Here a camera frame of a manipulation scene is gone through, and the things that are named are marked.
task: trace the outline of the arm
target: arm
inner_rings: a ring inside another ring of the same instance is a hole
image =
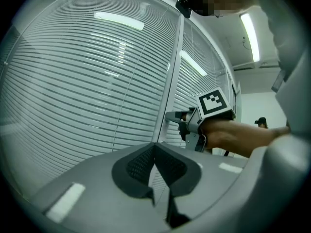
[[[221,148],[247,158],[255,148],[268,146],[279,136],[290,133],[289,127],[267,130],[221,119],[207,120],[201,129],[208,148]]]

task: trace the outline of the glass wall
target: glass wall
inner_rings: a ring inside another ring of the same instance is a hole
[[[32,22],[0,97],[18,125],[4,153],[26,196],[84,159],[151,141],[178,16],[158,0],[64,0]]]
[[[223,62],[207,38],[188,19],[184,20],[182,50],[203,69],[203,72],[199,72],[182,57],[173,110],[186,111],[189,107],[196,107],[196,96],[216,87],[220,87],[229,100],[227,71]],[[181,139],[177,128],[176,123],[170,122],[166,142],[185,147],[186,143]]]

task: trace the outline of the gray plastic surface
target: gray plastic surface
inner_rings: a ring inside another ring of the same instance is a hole
[[[201,180],[192,193],[187,196],[175,198],[178,212],[186,215],[190,219],[197,217],[207,208],[215,204],[239,177],[240,173],[221,169],[219,165],[221,163],[226,163],[230,166],[244,168],[248,161],[247,159],[184,150],[167,143],[162,144],[164,146],[170,146],[171,150],[194,160],[201,167]]]
[[[243,172],[221,199],[175,232],[262,232],[308,176],[310,148],[308,141],[287,135],[269,147],[255,149]]]
[[[135,199],[114,183],[114,163],[147,144],[87,159],[43,187],[31,200],[41,212],[47,210],[72,183],[86,187],[62,226],[78,233],[163,232],[170,229],[156,212],[151,199]]]

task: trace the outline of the white label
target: white label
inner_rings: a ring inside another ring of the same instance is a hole
[[[78,199],[85,190],[82,184],[74,183],[66,193],[47,211],[45,214],[50,220],[55,223],[61,223],[64,218],[72,210]]]
[[[219,164],[219,168],[229,171],[229,172],[233,172],[233,173],[241,173],[243,171],[243,168],[237,167],[237,166],[232,166],[229,165],[227,163],[222,162],[221,164]]]

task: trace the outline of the white wall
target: white wall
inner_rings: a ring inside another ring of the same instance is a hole
[[[241,84],[241,93],[269,93],[275,82],[280,68],[252,69],[235,71],[234,75],[237,82]]]
[[[260,117],[267,119],[269,128],[283,127],[286,117],[274,92],[242,94],[242,123],[254,125]]]

